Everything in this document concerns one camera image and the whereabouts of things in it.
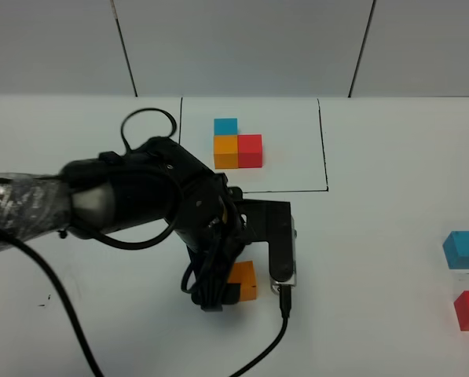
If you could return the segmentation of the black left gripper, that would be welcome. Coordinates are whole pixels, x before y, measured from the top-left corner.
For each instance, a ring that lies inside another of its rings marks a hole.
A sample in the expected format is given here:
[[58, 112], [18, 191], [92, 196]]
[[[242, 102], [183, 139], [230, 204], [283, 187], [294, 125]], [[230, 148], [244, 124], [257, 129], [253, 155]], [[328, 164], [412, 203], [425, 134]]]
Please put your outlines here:
[[176, 232], [189, 249], [181, 290], [203, 311], [240, 301], [228, 282], [244, 249], [242, 217], [227, 178], [169, 137], [152, 137], [123, 155], [102, 152], [67, 165], [69, 231], [122, 250], [142, 250]]

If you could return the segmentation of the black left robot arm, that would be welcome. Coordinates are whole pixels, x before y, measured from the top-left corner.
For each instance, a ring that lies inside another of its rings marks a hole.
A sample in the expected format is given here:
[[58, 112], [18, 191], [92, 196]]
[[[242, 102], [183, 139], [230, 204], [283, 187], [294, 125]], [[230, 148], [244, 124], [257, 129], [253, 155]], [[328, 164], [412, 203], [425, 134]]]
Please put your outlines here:
[[185, 276], [195, 278], [181, 288], [205, 311], [242, 299], [229, 279], [242, 228], [225, 175], [168, 137], [70, 162], [56, 176], [0, 174], [0, 229], [18, 240], [64, 230], [135, 251], [177, 234], [190, 258]]

